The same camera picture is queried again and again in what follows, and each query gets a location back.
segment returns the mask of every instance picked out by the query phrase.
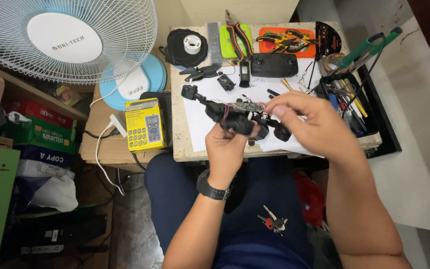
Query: fan guard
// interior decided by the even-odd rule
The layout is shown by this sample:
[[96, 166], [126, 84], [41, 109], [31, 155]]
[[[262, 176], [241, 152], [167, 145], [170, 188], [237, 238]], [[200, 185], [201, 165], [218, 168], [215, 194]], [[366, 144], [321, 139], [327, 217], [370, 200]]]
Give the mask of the fan guard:
[[41, 79], [122, 78], [142, 64], [156, 35], [152, 0], [0, 0], [0, 64]]

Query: orange-handled pliers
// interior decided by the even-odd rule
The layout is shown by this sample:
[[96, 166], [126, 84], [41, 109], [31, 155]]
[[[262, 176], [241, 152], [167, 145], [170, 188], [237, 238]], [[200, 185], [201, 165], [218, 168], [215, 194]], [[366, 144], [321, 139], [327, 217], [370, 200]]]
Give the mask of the orange-handled pliers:
[[[232, 44], [233, 50], [236, 56], [240, 59], [240, 62], [247, 62], [253, 58], [253, 48], [251, 47], [250, 40], [248, 40], [247, 35], [240, 28], [240, 22], [236, 22], [234, 19], [230, 18], [230, 13], [225, 10], [225, 21], [226, 29], [230, 35], [230, 43]], [[240, 38], [245, 45], [247, 56], [243, 54], [242, 49], [236, 42], [236, 37]]]

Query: wristwatch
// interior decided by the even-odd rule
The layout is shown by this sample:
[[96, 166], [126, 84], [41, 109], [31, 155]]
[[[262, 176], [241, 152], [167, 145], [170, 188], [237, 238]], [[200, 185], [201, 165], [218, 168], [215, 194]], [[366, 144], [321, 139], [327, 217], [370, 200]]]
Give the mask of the wristwatch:
[[209, 197], [214, 200], [226, 201], [230, 197], [232, 185], [226, 190], [218, 190], [208, 184], [208, 176], [210, 175], [210, 169], [203, 171], [197, 179], [197, 191], [203, 196]]

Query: orange tray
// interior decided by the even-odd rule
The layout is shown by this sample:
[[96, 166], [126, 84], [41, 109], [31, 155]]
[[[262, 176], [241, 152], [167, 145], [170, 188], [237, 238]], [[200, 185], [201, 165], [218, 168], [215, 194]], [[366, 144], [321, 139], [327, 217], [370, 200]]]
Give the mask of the orange tray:
[[[295, 37], [294, 35], [285, 34], [286, 30], [288, 29], [290, 28], [263, 27], [260, 29], [259, 36], [262, 36], [266, 33], [272, 33], [272, 34], [283, 34], [284, 36], [288, 36], [288, 37]], [[310, 39], [315, 39], [315, 35], [313, 31], [310, 31], [307, 29], [296, 29], [296, 28], [293, 28], [293, 29], [299, 31], [302, 34], [309, 34]], [[273, 44], [272, 42], [267, 42], [267, 41], [259, 42], [259, 51], [261, 53], [268, 53], [273, 48], [275, 48], [275, 44]], [[316, 45], [314, 44], [310, 45], [307, 49], [305, 48], [303, 51], [294, 52], [294, 53], [285, 51], [284, 53], [295, 54], [297, 58], [314, 58], [314, 56], [316, 55]]]

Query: roll of tape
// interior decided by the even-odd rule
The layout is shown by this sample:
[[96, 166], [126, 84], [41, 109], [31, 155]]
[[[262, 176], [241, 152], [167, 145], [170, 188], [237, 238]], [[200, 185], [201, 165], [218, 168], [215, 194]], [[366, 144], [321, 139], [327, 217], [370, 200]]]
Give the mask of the roll of tape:
[[183, 39], [183, 48], [188, 54], [197, 54], [200, 51], [202, 40], [194, 34], [190, 34]]

